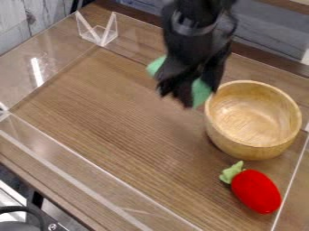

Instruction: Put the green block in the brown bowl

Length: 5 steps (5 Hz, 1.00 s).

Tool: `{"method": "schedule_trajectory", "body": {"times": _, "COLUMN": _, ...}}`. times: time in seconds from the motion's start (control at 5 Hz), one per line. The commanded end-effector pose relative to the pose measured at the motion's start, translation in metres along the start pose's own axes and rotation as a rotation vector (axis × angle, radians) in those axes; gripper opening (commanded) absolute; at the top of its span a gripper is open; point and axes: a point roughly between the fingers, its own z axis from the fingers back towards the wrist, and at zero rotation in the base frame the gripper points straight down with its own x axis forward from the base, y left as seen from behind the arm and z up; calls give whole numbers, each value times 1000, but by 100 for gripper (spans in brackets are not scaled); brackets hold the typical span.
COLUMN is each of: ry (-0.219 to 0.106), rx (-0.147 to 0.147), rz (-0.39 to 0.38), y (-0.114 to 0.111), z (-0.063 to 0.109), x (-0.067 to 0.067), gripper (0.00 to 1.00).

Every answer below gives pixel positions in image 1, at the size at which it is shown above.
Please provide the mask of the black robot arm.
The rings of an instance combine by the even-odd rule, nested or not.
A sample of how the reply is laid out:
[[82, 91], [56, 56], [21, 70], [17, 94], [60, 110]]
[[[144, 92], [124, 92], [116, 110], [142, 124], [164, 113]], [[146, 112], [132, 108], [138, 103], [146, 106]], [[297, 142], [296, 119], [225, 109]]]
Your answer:
[[154, 71], [156, 90], [186, 108], [217, 92], [231, 52], [237, 0], [172, 0], [162, 9], [167, 54]]

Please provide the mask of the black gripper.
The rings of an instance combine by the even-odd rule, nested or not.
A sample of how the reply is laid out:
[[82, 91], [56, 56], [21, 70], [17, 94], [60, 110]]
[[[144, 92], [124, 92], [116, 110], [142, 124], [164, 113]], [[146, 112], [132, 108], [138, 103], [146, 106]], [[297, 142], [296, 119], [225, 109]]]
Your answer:
[[162, 9], [167, 58], [154, 75], [162, 97], [171, 94], [185, 108], [193, 106], [191, 83], [201, 77], [217, 92], [231, 54], [238, 18], [234, 3], [168, 3]]

